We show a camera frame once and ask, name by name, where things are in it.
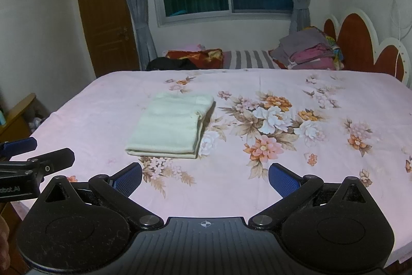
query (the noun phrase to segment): white towel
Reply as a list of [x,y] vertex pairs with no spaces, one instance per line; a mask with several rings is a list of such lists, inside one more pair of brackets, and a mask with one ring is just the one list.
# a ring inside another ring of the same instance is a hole
[[143,112],[126,152],[136,156],[195,159],[210,95],[160,93]]

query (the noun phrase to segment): bottle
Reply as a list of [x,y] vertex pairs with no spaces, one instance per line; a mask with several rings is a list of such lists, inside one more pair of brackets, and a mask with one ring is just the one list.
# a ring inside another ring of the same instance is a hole
[[3,113],[0,111],[0,125],[4,125],[6,123],[6,119]]

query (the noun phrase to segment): pile of clothes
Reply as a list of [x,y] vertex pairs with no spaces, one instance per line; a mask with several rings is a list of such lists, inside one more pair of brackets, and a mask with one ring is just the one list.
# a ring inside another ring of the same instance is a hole
[[203,122],[214,98],[162,92],[145,109],[126,152],[136,156],[196,159]]
[[343,69],[343,54],[336,41],[316,27],[282,38],[269,54],[282,69]]

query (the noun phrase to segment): pink clothing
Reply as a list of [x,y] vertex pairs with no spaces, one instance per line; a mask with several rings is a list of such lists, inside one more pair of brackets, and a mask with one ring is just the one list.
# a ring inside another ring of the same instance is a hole
[[308,62],[311,60],[315,60],[319,57],[325,56],[333,56],[333,52],[330,48],[326,47],[324,44],[317,44],[314,47],[305,49],[304,51],[297,52],[290,57],[292,62],[296,62],[297,64]]
[[321,57],[319,59],[302,63],[302,64],[297,64],[292,68],[293,70],[298,70],[298,69],[329,69],[329,70],[336,70],[336,67],[333,63],[333,58],[331,57]]

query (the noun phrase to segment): folded clothes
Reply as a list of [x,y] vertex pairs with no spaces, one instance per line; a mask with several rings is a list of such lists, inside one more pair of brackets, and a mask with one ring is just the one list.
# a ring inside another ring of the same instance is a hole
[[143,112],[126,152],[195,159],[203,121],[213,102],[210,95],[158,94]]
[[305,29],[303,31],[294,32],[280,39],[285,54],[291,57],[297,52],[312,48],[318,44],[329,46],[326,38],[316,28]]
[[329,69],[329,70],[336,70],[335,64],[333,62],[333,58],[331,57],[321,57],[316,60],[312,60],[306,63],[296,64],[291,69],[298,70],[298,69]]
[[330,47],[320,43],[314,47],[305,49],[304,51],[296,52],[290,57],[290,60],[291,62],[302,64],[316,60],[320,57],[334,57],[334,53]]

